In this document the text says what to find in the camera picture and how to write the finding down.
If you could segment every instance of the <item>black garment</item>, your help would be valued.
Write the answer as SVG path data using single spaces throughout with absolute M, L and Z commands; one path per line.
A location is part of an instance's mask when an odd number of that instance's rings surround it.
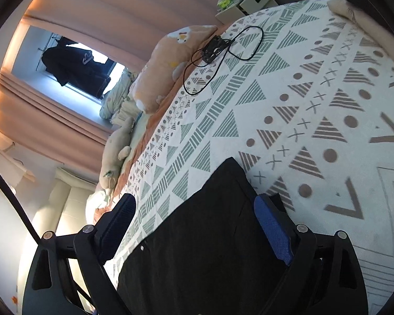
M 47 49 L 41 60 L 61 86 L 70 83 L 100 98 L 110 78 L 102 73 L 103 64 L 93 60 L 84 64 L 85 58 L 90 58 L 91 54 L 91 50 L 58 46 Z
M 118 293 L 132 314 L 258 315 L 286 266 L 256 195 L 233 158 L 222 163 L 124 262 Z

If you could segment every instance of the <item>metal screw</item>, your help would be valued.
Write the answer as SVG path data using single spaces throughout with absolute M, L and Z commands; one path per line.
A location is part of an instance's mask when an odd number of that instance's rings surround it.
M 94 226 L 93 226 L 93 225 L 86 225 L 86 226 L 84 226 L 84 227 L 82 228 L 82 231 L 83 231 L 84 233 L 91 233 L 91 232 L 93 231 L 93 229 L 94 229 Z
M 53 236 L 53 233 L 51 231 L 47 231 L 44 233 L 42 236 L 44 239 L 50 239 Z
M 296 229 L 302 233 L 308 232 L 308 227 L 304 224 L 299 224 L 298 226 L 296 226 Z
M 337 235 L 341 238 L 341 239 L 346 239 L 348 237 L 348 234 L 345 233 L 344 231 L 338 231 Z

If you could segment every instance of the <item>patterned bed sheet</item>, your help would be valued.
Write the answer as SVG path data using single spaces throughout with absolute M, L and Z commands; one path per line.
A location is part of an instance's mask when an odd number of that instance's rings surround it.
M 295 223 L 349 234 L 375 314 L 394 291 L 394 62 L 326 1 L 260 11 L 224 36 L 247 25 L 265 31 L 254 58 L 227 55 L 197 96 L 181 88 L 131 168 L 123 193 L 137 212 L 106 271 L 117 285 L 128 255 L 232 156 Z M 231 50 L 248 57 L 259 40 L 250 29 Z M 220 59 L 187 88 L 199 91 Z

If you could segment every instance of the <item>hanging clothes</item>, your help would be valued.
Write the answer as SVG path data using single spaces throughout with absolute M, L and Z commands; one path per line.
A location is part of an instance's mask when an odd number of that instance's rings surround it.
M 110 77 L 102 72 L 104 64 L 95 62 L 91 50 L 77 47 L 50 47 L 41 57 L 47 72 L 57 79 L 61 86 L 67 83 L 100 98 Z

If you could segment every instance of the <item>pink plush pillow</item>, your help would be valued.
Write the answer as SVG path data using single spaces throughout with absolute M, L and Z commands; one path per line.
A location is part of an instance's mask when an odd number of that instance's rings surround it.
M 165 35 L 158 42 L 150 60 L 130 88 L 140 110 L 146 114 L 158 110 L 192 54 L 216 30 L 216 26 L 189 26 Z

